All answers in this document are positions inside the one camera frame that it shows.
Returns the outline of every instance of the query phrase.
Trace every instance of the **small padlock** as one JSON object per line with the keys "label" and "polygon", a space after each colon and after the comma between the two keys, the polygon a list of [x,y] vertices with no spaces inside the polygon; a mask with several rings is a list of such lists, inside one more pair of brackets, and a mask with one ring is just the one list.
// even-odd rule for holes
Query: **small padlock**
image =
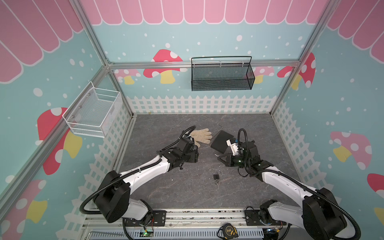
{"label": "small padlock", "polygon": [[216,181],[215,184],[218,184],[218,181],[219,181],[219,179],[220,179],[220,176],[218,175],[219,172],[221,173],[220,170],[217,170],[216,174],[214,174],[214,180]]}

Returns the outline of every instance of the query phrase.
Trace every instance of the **mounting plate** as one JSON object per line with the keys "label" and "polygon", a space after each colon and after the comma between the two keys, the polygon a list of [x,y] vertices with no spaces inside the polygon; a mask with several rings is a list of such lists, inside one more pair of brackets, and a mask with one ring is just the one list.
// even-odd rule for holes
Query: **mounting plate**
{"label": "mounting plate", "polygon": [[[167,211],[153,211],[153,226],[154,227],[164,227],[166,223]],[[138,221],[134,218],[127,218],[125,222],[126,227],[141,227]]]}

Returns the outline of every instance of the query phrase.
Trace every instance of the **white glove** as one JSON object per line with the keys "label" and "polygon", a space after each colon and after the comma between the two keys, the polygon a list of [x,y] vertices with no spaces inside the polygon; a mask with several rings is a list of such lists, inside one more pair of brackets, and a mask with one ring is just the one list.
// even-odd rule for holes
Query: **white glove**
{"label": "white glove", "polygon": [[195,140],[195,145],[200,147],[199,142],[209,144],[211,141],[210,139],[212,138],[212,133],[209,132],[208,128],[201,129],[201,130],[193,130],[191,132],[191,137]]}

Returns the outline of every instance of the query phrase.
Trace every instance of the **mushroom decal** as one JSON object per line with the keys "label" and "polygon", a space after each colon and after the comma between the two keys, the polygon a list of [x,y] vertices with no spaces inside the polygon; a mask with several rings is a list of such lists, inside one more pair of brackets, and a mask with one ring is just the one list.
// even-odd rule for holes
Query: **mushroom decal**
{"label": "mushroom decal", "polygon": [[[159,50],[153,57],[151,62],[181,62],[183,61],[176,53],[167,49]],[[175,82],[175,78],[172,75],[172,71],[186,72],[186,68],[161,68],[161,69],[145,69],[144,76],[147,78],[153,78],[157,75],[161,75],[160,83],[171,84]]]}
{"label": "mushroom decal", "polygon": [[331,144],[334,142],[340,147],[333,149],[333,153],[341,161],[353,155],[359,168],[364,170],[372,159],[372,148],[368,138],[361,134],[349,132],[331,132]]}
{"label": "mushroom decal", "polygon": [[369,186],[380,197],[384,198],[384,176],[380,174],[371,173],[368,174],[367,182]]}
{"label": "mushroom decal", "polygon": [[1,223],[3,240],[19,240],[24,231],[26,219],[38,223],[47,209],[48,202],[34,201],[44,188],[46,180],[33,180],[29,183],[15,206]]}
{"label": "mushroom decal", "polygon": [[122,83],[122,80],[124,79],[124,83],[126,85],[131,85],[135,83],[135,81],[132,79],[132,76],[141,76],[137,69],[116,69],[114,73],[118,78],[119,83]]}
{"label": "mushroom decal", "polygon": [[[36,144],[39,145],[55,127],[57,122],[61,119],[61,114],[65,112],[66,108],[53,108],[51,110],[43,112],[37,119],[37,129],[39,132],[39,140]],[[52,175],[60,167],[61,159],[63,157],[63,150],[66,150],[71,158],[75,158],[80,151],[83,139],[74,135],[68,129],[64,136],[60,139],[55,146],[47,160],[43,164],[45,174]]]}
{"label": "mushroom decal", "polygon": [[[292,69],[293,67],[286,66],[285,68],[283,68],[277,73],[277,76],[279,78],[284,78],[292,72]],[[305,64],[302,66],[300,72],[293,80],[293,83],[291,85],[292,89],[296,91],[299,89],[299,83],[301,79],[304,80],[305,86],[309,88],[313,83],[315,71],[316,71],[316,59],[314,57],[314,54],[311,53],[308,59],[305,61]]]}
{"label": "mushroom decal", "polygon": [[254,67],[253,73],[255,75],[255,84],[259,84],[263,82],[263,76],[273,76],[275,74],[275,70],[273,67]]}
{"label": "mushroom decal", "polygon": [[375,214],[376,214],[377,218],[381,222],[381,224],[384,225],[384,209],[379,208],[379,207],[375,207],[374,211],[375,211]]}

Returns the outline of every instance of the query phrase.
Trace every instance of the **black wire basket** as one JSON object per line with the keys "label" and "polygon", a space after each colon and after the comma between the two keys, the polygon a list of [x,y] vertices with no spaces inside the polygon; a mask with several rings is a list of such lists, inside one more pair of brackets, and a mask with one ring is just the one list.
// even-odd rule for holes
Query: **black wire basket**
{"label": "black wire basket", "polygon": [[191,58],[192,91],[251,90],[255,81],[251,60],[251,56]]}

